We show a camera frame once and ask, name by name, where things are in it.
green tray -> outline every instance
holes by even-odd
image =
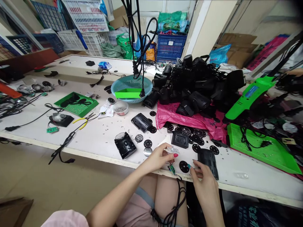
[[[140,98],[141,88],[126,88],[115,92],[116,98]]]
[[[247,154],[287,173],[302,174],[294,157],[288,153],[287,150],[276,139],[268,136],[265,138],[260,138],[256,136],[251,130],[247,129],[246,138],[255,147],[259,147],[263,140],[272,142],[271,145],[264,148],[254,148],[251,146],[252,151],[249,151],[246,143],[241,142],[242,133],[240,131],[240,126],[229,124],[227,126],[227,132],[231,148],[236,149],[244,154]]]
[[[68,100],[70,97],[72,97],[73,94],[77,94],[79,95],[80,99],[84,98],[86,99],[87,102],[91,102],[91,104],[89,106],[86,106],[84,104],[77,104],[77,105],[68,105],[65,108],[62,108],[60,105],[62,102]],[[65,96],[64,98],[60,99],[59,101],[54,103],[56,106],[72,113],[75,114],[79,117],[84,117],[85,115],[87,115],[92,109],[94,109],[99,103],[97,102],[97,100],[86,97],[84,95],[78,94],[76,92],[72,92],[70,94],[68,94],[67,96]]]

pliers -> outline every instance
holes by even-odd
[[[84,125],[79,129],[79,130],[81,130],[81,129],[83,129],[83,128],[87,125],[88,120],[89,120],[91,117],[95,116],[95,115],[96,115],[96,114],[91,113],[91,114],[88,115],[86,118],[79,118],[79,119],[75,120],[75,121],[73,122],[73,124],[76,123],[76,122],[79,121],[79,120],[85,120],[85,119],[86,119],[86,122],[84,123]]]

white table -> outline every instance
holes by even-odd
[[[67,61],[65,63],[58,64],[59,61],[56,61],[56,63],[52,64],[58,65],[56,67],[49,68],[41,73],[30,72],[29,74],[32,76],[27,76],[25,79],[23,79],[23,81],[27,84],[33,84],[33,79],[39,82],[47,80],[54,84],[57,83],[58,79],[75,78],[75,80],[69,80],[68,84],[64,87],[57,86],[56,89],[50,92],[47,96],[36,100],[33,103],[35,106],[29,105],[24,108],[24,111],[21,114],[4,118],[0,123],[0,137],[30,143],[54,150],[60,147],[60,144],[63,143],[69,133],[81,124],[80,122],[70,124],[67,128],[60,127],[59,132],[52,134],[46,133],[47,123],[49,122],[47,116],[43,116],[34,123],[21,127],[12,132],[5,131],[4,128],[22,125],[37,118],[48,109],[44,106],[45,103],[53,104],[73,91],[84,95],[87,92],[98,94],[100,96],[98,99],[99,105],[94,110],[96,113],[98,113],[100,106],[105,103],[107,98],[114,98],[112,94],[109,95],[106,91],[104,91],[104,87],[111,84],[112,81],[118,78],[118,76],[106,75],[100,85],[96,85],[94,88],[91,88],[89,83],[91,83],[91,81],[96,82],[100,78],[100,75],[86,75],[86,73],[83,73],[88,70],[94,71],[96,69],[96,67],[88,67],[85,65],[85,61],[92,60],[92,58],[93,57],[71,55],[65,57],[65,59],[70,59],[71,62],[76,62],[69,63],[69,61]],[[117,75],[119,73],[131,74],[131,61],[105,58],[94,59],[95,60],[93,61],[95,61],[96,64],[98,64],[100,61],[110,62],[114,70],[118,70]],[[70,73],[70,70],[76,74],[74,77],[72,76],[72,73]],[[55,78],[37,76],[47,74],[47,71],[58,71],[59,75]],[[138,129],[131,123],[130,120],[138,113],[143,113],[147,118],[152,119],[153,125],[155,126],[155,117],[150,116],[150,111],[150,109],[142,107],[141,103],[130,104],[129,112],[123,117],[115,114],[112,118],[95,119],[92,122],[89,122],[84,129],[76,132],[74,139],[67,145],[67,147],[63,149],[63,152],[130,168],[137,168],[140,163],[146,159],[146,157],[143,154],[143,142],[137,143],[134,140],[135,136],[138,134]],[[75,119],[78,119],[77,116],[72,115],[69,112],[64,111],[62,113],[71,115]],[[137,147],[136,152],[124,160],[122,160],[114,144],[114,138],[120,132],[128,132]],[[171,134],[167,134],[166,129],[160,129],[155,134],[151,134],[150,132],[145,133],[144,140],[150,139],[153,142],[152,149],[154,149],[165,138],[166,140],[170,141],[170,136]],[[203,148],[209,148],[210,145],[213,145],[209,137],[204,138],[204,141],[205,145]],[[176,172],[181,175],[184,180],[192,181],[189,174],[184,174],[180,171],[179,162],[184,160],[192,165],[192,159],[197,159],[197,154],[193,152],[191,145],[187,149],[182,149],[179,147],[178,149],[180,151],[180,155],[176,158],[174,164]],[[299,180],[270,165],[232,149],[226,149],[223,147],[218,149],[220,154],[216,155],[216,162],[219,173],[219,188],[282,203],[285,205],[303,208],[302,183]],[[158,170],[156,173],[173,177],[173,175],[167,170]],[[235,173],[246,173],[248,175],[248,179],[239,179],[235,177]]]

leg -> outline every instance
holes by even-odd
[[[180,187],[184,187],[183,182],[180,182]],[[179,188],[176,179],[161,175],[158,176],[155,210],[160,218],[164,219],[177,204],[178,191]],[[178,210],[176,225],[188,226],[186,200]]]
[[[155,202],[156,188],[157,188],[158,175],[150,173],[146,175],[140,182],[139,187],[141,187]]]

floor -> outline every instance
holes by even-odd
[[[133,169],[62,153],[50,165],[52,150],[0,144],[0,198],[25,196],[34,203],[22,227],[40,227],[57,210],[82,214],[99,202]]]

